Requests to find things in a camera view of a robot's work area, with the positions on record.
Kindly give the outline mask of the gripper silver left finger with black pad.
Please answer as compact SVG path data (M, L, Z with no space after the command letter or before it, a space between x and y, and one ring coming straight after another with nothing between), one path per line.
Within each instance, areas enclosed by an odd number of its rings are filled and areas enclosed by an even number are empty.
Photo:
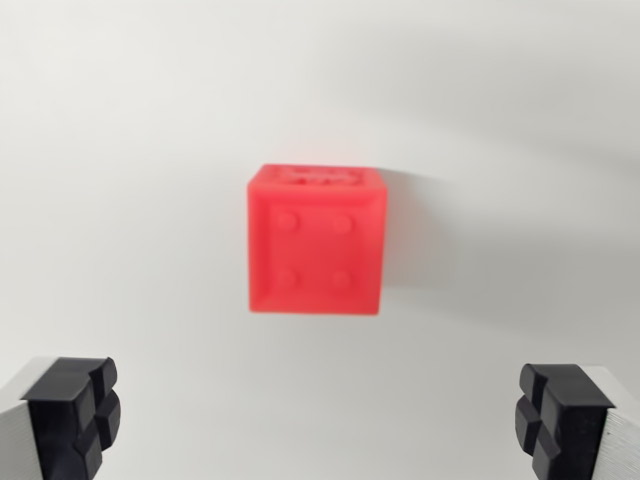
M116 440L114 360L36 357L1 387L1 477L90 480Z

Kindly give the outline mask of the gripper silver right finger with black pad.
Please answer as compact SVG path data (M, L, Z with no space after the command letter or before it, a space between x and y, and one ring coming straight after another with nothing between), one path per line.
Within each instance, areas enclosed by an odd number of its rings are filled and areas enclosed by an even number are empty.
M605 367L526 364L515 407L539 479L637 479L639 400Z

